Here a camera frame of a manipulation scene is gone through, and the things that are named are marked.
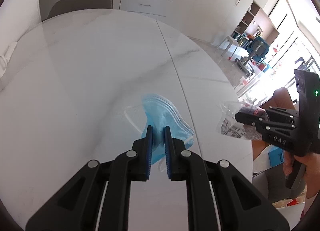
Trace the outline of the white small stool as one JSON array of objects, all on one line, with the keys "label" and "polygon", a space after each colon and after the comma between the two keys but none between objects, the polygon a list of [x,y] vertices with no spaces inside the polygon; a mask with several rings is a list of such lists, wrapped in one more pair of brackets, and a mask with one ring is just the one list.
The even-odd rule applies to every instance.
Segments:
[{"label": "white small stool", "polygon": [[233,57],[233,55],[235,54],[237,48],[239,47],[238,42],[232,38],[231,36],[226,36],[225,39],[217,46],[217,49],[219,49],[220,47],[222,47],[225,43],[228,43],[227,47],[225,47],[224,51],[222,52],[221,56],[224,56],[225,53],[227,53],[229,51],[229,49],[232,46],[235,46],[234,52],[231,54],[231,58]]}]

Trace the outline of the blue face mask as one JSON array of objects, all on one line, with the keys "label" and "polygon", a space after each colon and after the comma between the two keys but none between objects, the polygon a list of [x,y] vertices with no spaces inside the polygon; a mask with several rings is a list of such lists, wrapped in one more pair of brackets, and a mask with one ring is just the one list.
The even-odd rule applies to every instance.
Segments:
[{"label": "blue face mask", "polygon": [[[146,115],[144,129],[140,129],[136,121],[131,119],[129,112],[142,108]],[[165,157],[164,129],[170,127],[171,136],[182,140],[185,148],[189,149],[194,144],[195,131],[181,117],[177,108],[167,98],[159,94],[145,94],[142,96],[141,104],[129,106],[124,109],[124,115],[129,123],[141,134],[146,136],[148,126],[153,128],[153,145],[151,164],[162,163]]]}]

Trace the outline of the orange brown chair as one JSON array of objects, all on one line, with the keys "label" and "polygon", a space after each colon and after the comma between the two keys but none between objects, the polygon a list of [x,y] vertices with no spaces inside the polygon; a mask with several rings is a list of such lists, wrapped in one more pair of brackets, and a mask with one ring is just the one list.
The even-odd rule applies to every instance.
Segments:
[{"label": "orange brown chair", "polygon": [[263,109],[268,109],[269,107],[279,107],[295,110],[291,96],[285,87],[275,90],[272,97],[268,101],[261,104],[260,107]]}]

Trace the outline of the grey chair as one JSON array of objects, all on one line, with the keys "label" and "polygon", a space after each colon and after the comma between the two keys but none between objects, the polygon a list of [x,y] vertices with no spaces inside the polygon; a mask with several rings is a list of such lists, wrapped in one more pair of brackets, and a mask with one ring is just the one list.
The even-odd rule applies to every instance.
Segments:
[{"label": "grey chair", "polygon": [[113,0],[60,0],[53,5],[47,19],[73,11],[112,8]]}]

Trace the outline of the open bookshelf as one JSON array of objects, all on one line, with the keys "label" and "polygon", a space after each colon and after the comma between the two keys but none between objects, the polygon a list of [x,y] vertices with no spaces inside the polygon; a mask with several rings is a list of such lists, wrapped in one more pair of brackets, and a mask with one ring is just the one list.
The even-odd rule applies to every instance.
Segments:
[{"label": "open bookshelf", "polygon": [[247,49],[256,36],[260,36],[270,46],[279,32],[263,9],[253,1],[231,37],[241,48]]}]

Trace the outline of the teal office chair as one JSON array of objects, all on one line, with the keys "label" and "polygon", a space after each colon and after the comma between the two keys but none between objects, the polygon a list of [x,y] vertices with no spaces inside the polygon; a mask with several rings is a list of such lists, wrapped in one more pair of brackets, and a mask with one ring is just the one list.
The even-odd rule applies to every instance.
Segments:
[{"label": "teal office chair", "polygon": [[248,56],[242,56],[240,59],[236,58],[235,63],[246,76],[253,75],[254,70],[249,61],[254,61],[257,64],[261,63],[269,50],[269,44],[262,37],[258,36],[248,45]]}]

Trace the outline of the clear brown snack wrapper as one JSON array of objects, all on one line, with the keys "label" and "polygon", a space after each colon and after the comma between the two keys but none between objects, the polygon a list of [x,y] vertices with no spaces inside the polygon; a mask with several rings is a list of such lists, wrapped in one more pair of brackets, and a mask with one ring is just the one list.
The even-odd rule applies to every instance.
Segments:
[{"label": "clear brown snack wrapper", "polygon": [[262,135],[257,132],[255,127],[238,123],[235,120],[235,114],[241,108],[256,109],[259,108],[247,102],[221,102],[220,110],[222,112],[221,119],[217,125],[217,131],[221,135],[234,137],[244,140],[262,140]]}]

